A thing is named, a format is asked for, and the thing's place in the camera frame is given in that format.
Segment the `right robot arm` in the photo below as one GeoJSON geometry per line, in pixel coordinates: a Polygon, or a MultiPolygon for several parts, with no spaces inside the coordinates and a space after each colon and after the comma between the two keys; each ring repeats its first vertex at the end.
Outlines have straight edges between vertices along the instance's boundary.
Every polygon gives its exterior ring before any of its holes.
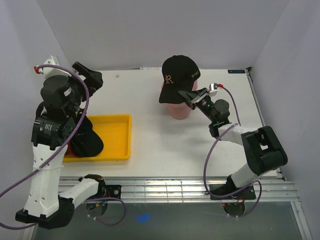
{"type": "Polygon", "coordinates": [[[243,147],[246,163],[218,188],[210,190],[205,186],[206,193],[213,199],[237,199],[260,176],[285,166],[288,156],[272,127],[244,127],[240,122],[229,121],[230,104],[224,99],[211,99],[222,88],[222,84],[213,83],[209,89],[180,90],[178,93],[191,110],[199,109],[211,121],[208,128],[215,138],[212,148],[220,141],[243,147]]]}

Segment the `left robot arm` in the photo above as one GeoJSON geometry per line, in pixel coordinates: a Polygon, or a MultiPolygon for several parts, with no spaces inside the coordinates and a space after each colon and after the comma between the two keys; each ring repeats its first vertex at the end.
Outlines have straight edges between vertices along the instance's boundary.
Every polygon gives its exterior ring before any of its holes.
{"type": "Polygon", "coordinates": [[[33,171],[28,175],[27,202],[15,220],[50,230],[67,226],[80,204],[110,199],[104,178],[97,174],[81,177],[69,190],[58,192],[68,148],[82,157],[95,156],[103,149],[87,109],[81,108],[103,86],[103,79],[100,72],[79,62],[72,65],[72,71],[49,63],[36,66],[35,71],[43,74],[44,83],[31,134],[33,171]]]}

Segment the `black cap gold logo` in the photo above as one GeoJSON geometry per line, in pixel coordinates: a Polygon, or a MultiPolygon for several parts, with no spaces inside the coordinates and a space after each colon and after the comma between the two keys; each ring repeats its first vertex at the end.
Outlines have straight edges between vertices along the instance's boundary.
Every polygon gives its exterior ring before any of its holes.
{"type": "Polygon", "coordinates": [[[201,72],[188,56],[174,55],[162,65],[163,86],[159,95],[160,104],[181,104],[184,99],[179,91],[191,91],[201,72]]]}

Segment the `black cap white logo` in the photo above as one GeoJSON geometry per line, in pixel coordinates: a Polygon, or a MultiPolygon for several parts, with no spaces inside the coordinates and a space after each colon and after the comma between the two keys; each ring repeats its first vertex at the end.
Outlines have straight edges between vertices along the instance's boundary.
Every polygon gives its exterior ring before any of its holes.
{"type": "Polygon", "coordinates": [[[81,158],[96,157],[104,149],[104,143],[93,130],[93,124],[87,116],[69,142],[75,154],[81,158]]]}

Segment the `pink baseball cap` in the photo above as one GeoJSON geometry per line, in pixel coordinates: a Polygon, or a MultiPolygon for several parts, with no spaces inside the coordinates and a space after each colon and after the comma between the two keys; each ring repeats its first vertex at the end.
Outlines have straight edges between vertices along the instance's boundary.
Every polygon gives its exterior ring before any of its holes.
{"type": "Polygon", "coordinates": [[[166,88],[161,91],[160,98],[164,97],[160,103],[165,104],[168,113],[170,116],[176,120],[183,120],[189,117],[191,113],[191,109],[187,106],[187,104],[182,100],[181,96],[179,95],[178,91],[179,88],[166,88]]]}

